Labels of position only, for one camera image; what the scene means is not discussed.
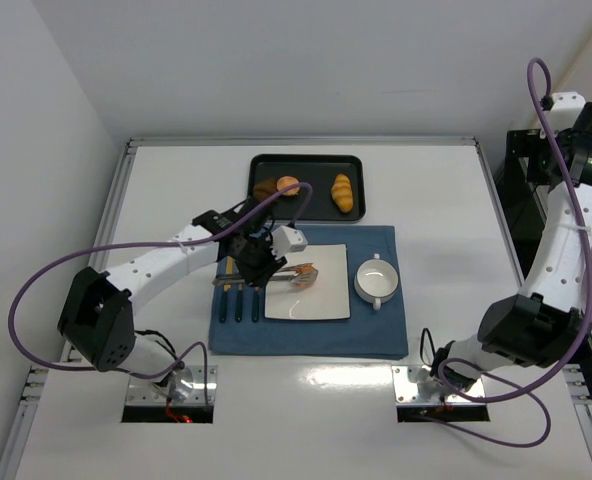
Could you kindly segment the metal tongs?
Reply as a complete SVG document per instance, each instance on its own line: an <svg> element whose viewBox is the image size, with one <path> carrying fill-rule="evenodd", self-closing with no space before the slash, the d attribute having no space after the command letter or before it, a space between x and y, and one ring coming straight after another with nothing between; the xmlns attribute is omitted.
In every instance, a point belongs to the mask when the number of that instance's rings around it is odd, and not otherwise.
<svg viewBox="0 0 592 480"><path fill-rule="evenodd" d="M271 277L268 277L265 280L258 280L258 281L254 281L254 282L245 281L241 274L230 274L230 275L223 274L223 275L215 277L214 280L212 281L212 284L215 287L223 286L224 283L229 283L230 285L243 284L246 286L250 286L252 288L256 288L256 287L264 288L267 284L272 283L272 282L274 282L274 283L286 282L286 283L290 283L292 285L295 285L294 284L294 277L297 275L298 271L302 267L304 267L306 264L312 264L312 263L304 263L304 264L298 264L298 265L294 265L294 266L284 267L284 268L279 269Z"/></svg>

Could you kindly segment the oval brown bread roll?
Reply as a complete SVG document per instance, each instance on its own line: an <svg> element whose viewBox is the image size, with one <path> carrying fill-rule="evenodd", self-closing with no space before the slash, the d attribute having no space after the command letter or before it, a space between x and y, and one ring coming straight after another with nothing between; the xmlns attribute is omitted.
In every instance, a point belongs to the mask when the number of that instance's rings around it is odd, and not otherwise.
<svg viewBox="0 0 592 480"><path fill-rule="evenodd" d="M312 264L306 264L298 271L297 275L294 277L294 284L298 288L307 288L317 280L318 273L318 269L315 268Z"/></svg>

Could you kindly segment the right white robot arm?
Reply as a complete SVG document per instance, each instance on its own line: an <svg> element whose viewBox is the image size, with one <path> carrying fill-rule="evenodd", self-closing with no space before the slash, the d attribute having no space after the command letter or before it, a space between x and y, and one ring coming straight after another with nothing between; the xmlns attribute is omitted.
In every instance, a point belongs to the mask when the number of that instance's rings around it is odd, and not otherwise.
<svg viewBox="0 0 592 480"><path fill-rule="evenodd" d="M528 183L548 189L532 266L515 295L487 309L475 335L438 350L427 382L441 393L466 392L504 366L564 364L591 328L592 102L557 94L545 116L553 142L543 128L506 136L506 161L524 159Z"/></svg>

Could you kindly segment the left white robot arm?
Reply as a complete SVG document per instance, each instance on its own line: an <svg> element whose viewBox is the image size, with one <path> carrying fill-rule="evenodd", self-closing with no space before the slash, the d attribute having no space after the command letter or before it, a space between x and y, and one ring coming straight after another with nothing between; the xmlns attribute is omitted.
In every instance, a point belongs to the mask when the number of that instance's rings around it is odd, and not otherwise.
<svg viewBox="0 0 592 480"><path fill-rule="evenodd" d="M136 314L188 275L227 256L244 284L265 286L303 249L304 234L289 223L265 228L264 213L209 210L170 240L142 243L143 254L105 271L86 267L72 281L59 333L98 372L119 371L164 386L181 367L173 351L135 329Z"/></svg>

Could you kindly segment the yellow striped bread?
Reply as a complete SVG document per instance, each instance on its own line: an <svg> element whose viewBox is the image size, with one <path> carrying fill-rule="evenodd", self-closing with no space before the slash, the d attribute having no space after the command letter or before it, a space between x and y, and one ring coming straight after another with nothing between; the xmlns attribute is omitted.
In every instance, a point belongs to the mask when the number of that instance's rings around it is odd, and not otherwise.
<svg viewBox="0 0 592 480"><path fill-rule="evenodd" d="M338 174L331 188L331 197L338 209L346 214L354 206L353 192L350 179L345 174Z"/></svg>

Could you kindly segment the brown chocolate croissant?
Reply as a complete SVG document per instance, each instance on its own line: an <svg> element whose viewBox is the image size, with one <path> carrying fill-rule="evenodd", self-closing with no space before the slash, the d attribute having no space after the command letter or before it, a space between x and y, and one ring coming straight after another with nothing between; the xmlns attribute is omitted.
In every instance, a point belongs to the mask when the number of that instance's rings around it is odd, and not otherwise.
<svg viewBox="0 0 592 480"><path fill-rule="evenodd" d="M277 180L275 178L268 178L254 185L252 196L258 202L263 202L277 192Z"/></svg>

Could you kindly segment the round pink bun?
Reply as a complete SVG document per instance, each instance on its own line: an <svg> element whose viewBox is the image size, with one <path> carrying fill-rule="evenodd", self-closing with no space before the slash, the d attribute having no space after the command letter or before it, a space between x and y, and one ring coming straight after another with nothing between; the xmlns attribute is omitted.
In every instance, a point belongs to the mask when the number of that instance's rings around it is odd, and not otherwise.
<svg viewBox="0 0 592 480"><path fill-rule="evenodd" d="M277 180L276 188L284 197L297 196L300 191L299 180L293 176L282 176Z"/></svg>

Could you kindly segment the blue placemat cloth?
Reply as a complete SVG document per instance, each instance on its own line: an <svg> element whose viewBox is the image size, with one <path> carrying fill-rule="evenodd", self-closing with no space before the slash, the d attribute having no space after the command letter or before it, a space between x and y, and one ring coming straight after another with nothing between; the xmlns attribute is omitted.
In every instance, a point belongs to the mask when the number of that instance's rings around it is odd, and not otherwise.
<svg viewBox="0 0 592 480"><path fill-rule="evenodd" d="M228 292L225 323L219 322L223 287L214 290L209 348L215 354L243 356L329 356L399 360L408 354L403 293L379 311L354 290L359 266L379 254L399 266L396 230L392 226L309 225L302 227L309 245L345 244L347 248L350 317L345 320L289 321L264 316L265 288L260 289L260 319L251 320L254 288L244 287L243 317L234 318L237 286Z"/></svg>

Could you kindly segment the white square plate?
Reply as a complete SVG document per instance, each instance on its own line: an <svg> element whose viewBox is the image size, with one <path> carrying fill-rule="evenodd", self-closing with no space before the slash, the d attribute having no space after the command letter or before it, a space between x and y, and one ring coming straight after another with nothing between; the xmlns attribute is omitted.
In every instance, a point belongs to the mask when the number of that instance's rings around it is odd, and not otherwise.
<svg viewBox="0 0 592 480"><path fill-rule="evenodd" d="M287 255L287 265L311 263L318 270L315 282L300 288L287 281L272 281L265 288L264 316L272 320L328 321L350 317L347 248L345 244L309 245Z"/></svg>

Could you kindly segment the black tray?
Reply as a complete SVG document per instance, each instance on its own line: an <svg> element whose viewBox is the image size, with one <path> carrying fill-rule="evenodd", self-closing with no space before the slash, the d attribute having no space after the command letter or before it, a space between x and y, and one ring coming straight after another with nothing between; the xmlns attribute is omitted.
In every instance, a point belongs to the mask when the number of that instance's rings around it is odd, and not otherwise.
<svg viewBox="0 0 592 480"><path fill-rule="evenodd" d="M332 199L331 189L339 174L350 181L353 208L343 213ZM309 205L301 221L353 223L366 213L362 161L353 155L333 154L259 154L250 162L248 193L268 179L291 176L313 187Z"/></svg>

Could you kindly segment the white two-handled bowl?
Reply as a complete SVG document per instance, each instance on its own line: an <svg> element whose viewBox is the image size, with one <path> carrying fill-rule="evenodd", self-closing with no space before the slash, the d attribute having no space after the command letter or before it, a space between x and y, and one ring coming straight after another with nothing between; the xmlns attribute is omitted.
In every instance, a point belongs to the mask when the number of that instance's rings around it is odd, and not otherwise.
<svg viewBox="0 0 592 480"><path fill-rule="evenodd" d="M397 270L379 254L363 262L354 276L354 290L374 311L393 298L399 284Z"/></svg>

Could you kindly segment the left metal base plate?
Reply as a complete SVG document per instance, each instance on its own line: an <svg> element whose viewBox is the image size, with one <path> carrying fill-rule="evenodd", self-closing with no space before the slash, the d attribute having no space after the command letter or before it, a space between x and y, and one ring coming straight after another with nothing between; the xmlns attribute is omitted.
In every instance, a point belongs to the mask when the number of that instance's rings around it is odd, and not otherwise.
<svg viewBox="0 0 592 480"><path fill-rule="evenodd" d="M216 399L218 366L188 365L174 371L164 382L131 379L125 396L126 407L202 408L213 407Z"/></svg>

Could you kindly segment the metal base plate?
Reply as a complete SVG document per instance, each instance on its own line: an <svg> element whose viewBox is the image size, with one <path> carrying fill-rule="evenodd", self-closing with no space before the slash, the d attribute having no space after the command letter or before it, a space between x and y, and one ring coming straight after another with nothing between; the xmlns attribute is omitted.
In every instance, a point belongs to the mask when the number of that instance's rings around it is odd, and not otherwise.
<svg viewBox="0 0 592 480"><path fill-rule="evenodd" d="M131 379L125 396L126 407L202 408L213 407L216 399L218 366L188 365L174 371L164 382Z"/></svg>
<svg viewBox="0 0 592 480"><path fill-rule="evenodd" d="M393 365L391 367L396 404L400 407L478 406L448 391L430 376L425 365Z"/></svg>

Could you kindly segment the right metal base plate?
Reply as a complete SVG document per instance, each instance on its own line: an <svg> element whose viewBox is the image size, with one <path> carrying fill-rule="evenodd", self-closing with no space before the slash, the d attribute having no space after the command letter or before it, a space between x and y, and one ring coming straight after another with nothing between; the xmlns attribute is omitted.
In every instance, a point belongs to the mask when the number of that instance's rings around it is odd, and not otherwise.
<svg viewBox="0 0 592 480"><path fill-rule="evenodd" d="M478 406L448 391L430 376L425 365L393 365L391 367L396 404L400 407Z"/></svg>

